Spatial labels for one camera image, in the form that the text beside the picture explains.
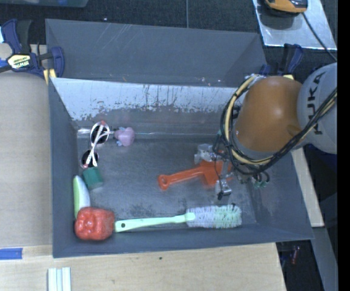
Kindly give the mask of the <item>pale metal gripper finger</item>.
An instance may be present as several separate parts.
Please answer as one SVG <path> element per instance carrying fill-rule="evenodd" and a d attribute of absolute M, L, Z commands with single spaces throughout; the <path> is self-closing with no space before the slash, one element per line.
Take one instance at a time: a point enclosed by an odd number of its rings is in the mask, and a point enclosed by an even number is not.
<path fill-rule="evenodd" d="M 199 144 L 194 154 L 194 163 L 198 164 L 202 161 L 212 162 L 216 160 L 216 154 L 213 152 L 211 144 Z"/>
<path fill-rule="evenodd" d="M 216 181 L 215 193 L 218 200 L 221 200 L 224 196 L 229 196 L 232 193 L 232 189 L 229 186 L 227 179 L 219 179 Z"/>

